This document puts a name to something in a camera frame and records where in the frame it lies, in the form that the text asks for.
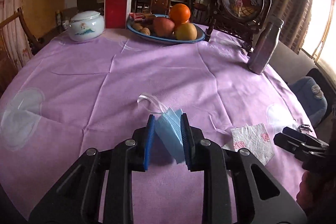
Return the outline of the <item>person's right hand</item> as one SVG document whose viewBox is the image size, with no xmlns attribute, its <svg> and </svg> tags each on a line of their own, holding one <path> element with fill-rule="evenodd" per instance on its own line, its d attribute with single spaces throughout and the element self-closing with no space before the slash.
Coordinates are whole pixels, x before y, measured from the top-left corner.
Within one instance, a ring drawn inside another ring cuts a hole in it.
<svg viewBox="0 0 336 224">
<path fill-rule="evenodd" d="M 335 205 L 335 178 L 305 171 L 296 196 L 299 206 L 306 212 L 321 211 Z"/>
</svg>

